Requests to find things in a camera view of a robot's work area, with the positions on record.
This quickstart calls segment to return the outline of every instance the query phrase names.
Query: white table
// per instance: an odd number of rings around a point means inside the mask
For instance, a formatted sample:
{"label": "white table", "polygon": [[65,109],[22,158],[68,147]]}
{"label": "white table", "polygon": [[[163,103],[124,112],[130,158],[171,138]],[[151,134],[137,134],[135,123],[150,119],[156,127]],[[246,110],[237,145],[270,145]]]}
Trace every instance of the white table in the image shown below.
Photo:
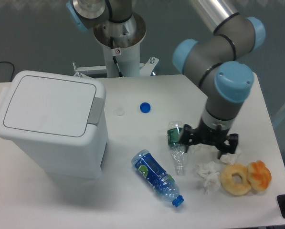
{"label": "white table", "polygon": [[[285,168],[257,79],[230,133],[238,133],[247,165],[262,160],[272,173],[263,193],[232,197],[223,190],[205,195],[197,163],[215,151],[191,154],[186,175],[175,175],[169,148],[169,121],[196,127],[206,96],[185,76],[100,79],[106,87],[109,146],[99,180],[45,173],[13,142],[0,139],[0,229],[9,228],[243,228],[285,224],[276,196],[285,194]],[[0,83],[0,91],[10,83]],[[151,111],[139,110],[142,102]],[[123,116],[116,109],[124,108]],[[147,149],[170,173],[185,202],[179,208],[156,196],[131,166]]]}

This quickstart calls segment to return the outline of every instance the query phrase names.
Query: orange object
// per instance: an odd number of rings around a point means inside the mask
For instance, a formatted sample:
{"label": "orange object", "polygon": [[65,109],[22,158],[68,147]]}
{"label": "orange object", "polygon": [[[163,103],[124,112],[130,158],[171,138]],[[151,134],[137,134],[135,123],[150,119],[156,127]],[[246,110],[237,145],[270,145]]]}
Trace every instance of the orange object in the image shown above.
{"label": "orange object", "polygon": [[253,189],[263,191],[269,186],[272,175],[263,161],[256,161],[247,166],[247,179]]}

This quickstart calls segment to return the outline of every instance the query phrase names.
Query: light blue joint cap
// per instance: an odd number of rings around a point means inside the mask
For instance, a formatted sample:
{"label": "light blue joint cap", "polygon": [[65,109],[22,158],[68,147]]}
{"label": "light blue joint cap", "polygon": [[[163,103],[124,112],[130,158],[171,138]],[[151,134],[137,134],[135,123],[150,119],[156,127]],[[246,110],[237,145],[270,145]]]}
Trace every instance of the light blue joint cap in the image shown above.
{"label": "light blue joint cap", "polygon": [[180,73],[184,73],[184,66],[187,60],[187,57],[192,50],[193,46],[196,45],[198,42],[194,39],[187,39],[180,43],[172,57],[172,63],[177,68]]}
{"label": "light blue joint cap", "polygon": [[219,94],[229,102],[243,103],[253,85],[253,72],[245,64],[236,61],[223,63],[214,77]]}
{"label": "light blue joint cap", "polygon": [[253,50],[255,50],[265,41],[266,37],[265,27],[262,24],[262,22],[257,18],[248,17],[247,19],[251,21],[255,29],[255,45],[253,47]]}
{"label": "light blue joint cap", "polygon": [[82,21],[79,19],[79,17],[76,15],[72,5],[70,2],[66,3],[66,7],[70,13],[70,16],[72,18],[72,20],[74,21],[75,25],[77,26],[77,28],[81,31],[81,32],[86,32],[88,31],[88,29],[84,26],[84,24],[82,23]]}

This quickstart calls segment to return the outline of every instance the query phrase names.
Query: crushed plastic bottle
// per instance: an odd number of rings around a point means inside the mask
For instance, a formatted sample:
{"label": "crushed plastic bottle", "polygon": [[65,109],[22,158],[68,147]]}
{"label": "crushed plastic bottle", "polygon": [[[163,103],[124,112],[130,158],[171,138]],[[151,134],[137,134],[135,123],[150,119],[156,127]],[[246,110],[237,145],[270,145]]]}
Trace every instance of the crushed plastic bottle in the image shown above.
{"label": "crushed plastic bottle", "polygon": [[185,175],[185,165],[187,163],[186,147],[179,144],[179,134],[184,124],[181,121],[172,121],[168,125],[168,145],[170,147],[170,154],[175,167],[177,175]]}
{"label": "crushed plastic bottle", "polygon": [[184,199],[179,194],[179,187],[174,179],[157,163],[148,150],[144,149],[137,153],[132,159],[132,165],[164,200],[172,202],[175,207],[182,204]]}

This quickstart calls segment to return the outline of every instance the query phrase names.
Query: donut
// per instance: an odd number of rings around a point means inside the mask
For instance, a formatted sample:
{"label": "donut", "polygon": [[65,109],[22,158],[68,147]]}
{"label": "donut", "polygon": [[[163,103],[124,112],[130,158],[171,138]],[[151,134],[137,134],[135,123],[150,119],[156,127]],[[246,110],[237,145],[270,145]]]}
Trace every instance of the donut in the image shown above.
{"label": "donut", "polygon": [[247,166],[247,179],[256,191],[266,190],[272,175],[263,161],[252,162]]}
{"label": "donut", "polygon": [[[232,177],[236,175],[241,177],[241,183],[233,180]],[[227,192],[235,196],[244,195],[252,188],[247,180],[247,168],[241,164],[227,165],[221,172],[220,182]]]}

